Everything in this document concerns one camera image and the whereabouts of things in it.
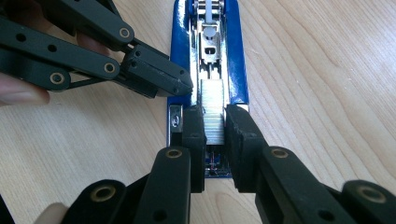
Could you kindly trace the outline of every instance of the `wooden table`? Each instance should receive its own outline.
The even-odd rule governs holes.
[[[136,37],[169,52],[173,0],[115,2]],[[240,13],[250,113],[268,143],[330,187],[361,178],[396,193],[395,2],[241,0]],[[17,223],[97,180],[136,181],[165,146],[165,99],[113,83],[1,107],[0,122],[0,193]],[[232,180],[205,186],[191,223],[260,222]]]

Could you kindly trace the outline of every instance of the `light wood desk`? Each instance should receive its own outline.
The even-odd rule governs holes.
[[[115,2],[136,37],[169,52],[173,0]],[[240,13],[250,111],[268,143],[336,189],[361,178],[396,193],[395,2],[241,0]],[[165,146],[165,99],[102,83],[1,107],[0,123],[0,193],[17,223],[32,223],[97,180],[147,174]],[[260,222],[232,180],[205,187],[191,223]]]

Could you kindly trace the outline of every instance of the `finger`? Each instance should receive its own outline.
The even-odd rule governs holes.
[[[0,106],[44,105],[50,95],[35,85],[0,73]]]
[[[34,0],[12,0],[6,5],[8,17],[17,23],[46,32],[51,24],[43,16],[41,6]]]
[[[83,33],[77,33],[77,42],[85,49],[90,49],[106,56],[109,55],[108,48]]]
[[[62,203],[53,203],[37,218],[35,224],[61,224],[67,207]]]

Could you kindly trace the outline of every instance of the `blue stapler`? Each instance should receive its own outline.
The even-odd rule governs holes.
[[[183,132],[183,109],[203,111],[205,177],[229,177],[224,153],[225,107],[248,111],[241,22],[236,0],[176,0],[170,60],[190,71],[192,94],[167,100],[167,145]]]

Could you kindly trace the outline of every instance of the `metal rivet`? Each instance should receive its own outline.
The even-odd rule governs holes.
[[[166,151],[166,157],[170,159],[179,158],[183,153],[178,149],[169,149]]]
[[[116,194],[116,188],[112,185],[102,185],[91,192],[91,200],[102,203],[111,199]]]
[[[280,159],[284,159],[289,156],[289,153],[287,153],[285,150],[280,149],[280,148],[272,149],[271,153],[273,154],[273,156],[280,158]]]
[[[176,128],[180,124],[180,117],[178,115],[174,115],[172,117],[172,126]]]
[[[359,186],[358,193],[362,198],[372,203],[384,203],[387,201],[387,197],[383,193],[369,186]]]
[[[106,63],[105,64],[105,71],[107,73],[113,73],[116,71],[116,66],[113,63]]]
[[[50,82],[52,82],[55,85],[59,85],[64,83],[64,75],[61,73],[52,73],[49,77]]]
[[[120,36],[123,38],[128,38],[130,35],[129,30],[127,28],[120,28]]]

